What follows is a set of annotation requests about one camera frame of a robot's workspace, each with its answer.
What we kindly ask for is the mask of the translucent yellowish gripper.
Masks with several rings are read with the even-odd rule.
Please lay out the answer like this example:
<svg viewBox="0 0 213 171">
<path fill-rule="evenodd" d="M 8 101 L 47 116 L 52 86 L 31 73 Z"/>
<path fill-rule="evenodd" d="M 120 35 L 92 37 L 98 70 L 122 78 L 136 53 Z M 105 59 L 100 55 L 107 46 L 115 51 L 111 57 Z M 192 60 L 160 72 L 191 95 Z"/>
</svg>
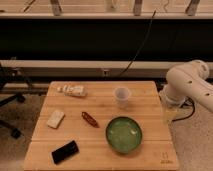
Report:
<svg viewBox="0 0 213 171">
<path fill-rule="evenodd" d="M 177 115 L 177 108 L 174 106 L 162 105 L 163 108 L 163 121 L 165 124 L 170 124 Z"/>
</svg>

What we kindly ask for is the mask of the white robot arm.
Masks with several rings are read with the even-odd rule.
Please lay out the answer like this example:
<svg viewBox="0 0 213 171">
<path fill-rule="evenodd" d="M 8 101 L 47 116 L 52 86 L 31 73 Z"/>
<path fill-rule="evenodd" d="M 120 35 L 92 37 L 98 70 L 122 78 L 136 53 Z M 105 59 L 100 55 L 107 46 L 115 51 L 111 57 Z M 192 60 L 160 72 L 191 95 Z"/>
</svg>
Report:
<svg viewBox="0 0 213 171">
<path fill-rule="evenodd" d="M 183 117 L 180 107 L 186 98 L 213 112 L 213 85 L 206 81 L 209 74 L 209 67 L 202 60 L 179 64 L 168 70 L 167 84 L 159 92 L 166 124 Z"/>
</svg>

